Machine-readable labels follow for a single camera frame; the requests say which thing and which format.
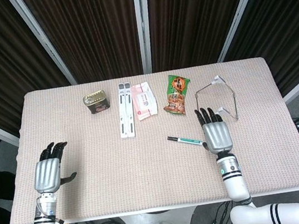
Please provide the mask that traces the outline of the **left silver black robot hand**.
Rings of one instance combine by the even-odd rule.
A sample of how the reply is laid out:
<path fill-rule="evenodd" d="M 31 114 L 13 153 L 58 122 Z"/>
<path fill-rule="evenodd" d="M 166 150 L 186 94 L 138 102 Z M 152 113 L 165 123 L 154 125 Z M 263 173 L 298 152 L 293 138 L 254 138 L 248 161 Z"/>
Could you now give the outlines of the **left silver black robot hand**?
<path fill-rule="evenodd" d="M 67 142 L 50 143 L 45 148 L 35 169 L 35 190 L 41 193 L 56 193 L 61 185 L 69 183 L 77 176 L 73 172 L 69 177 L 61 178 L 61 159 Z"/>

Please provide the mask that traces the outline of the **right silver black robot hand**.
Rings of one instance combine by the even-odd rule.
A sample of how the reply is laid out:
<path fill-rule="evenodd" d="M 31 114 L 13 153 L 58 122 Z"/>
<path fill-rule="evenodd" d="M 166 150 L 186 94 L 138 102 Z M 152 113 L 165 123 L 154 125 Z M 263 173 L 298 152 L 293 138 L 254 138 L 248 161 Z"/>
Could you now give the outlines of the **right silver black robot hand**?
<path fill-rule="evenodd" d="M 232 139 L 226 123 L 211 108 L 194 110 L 204 134 L 205 149 L 213 154 L 230 152 L 233 149 Z"/>

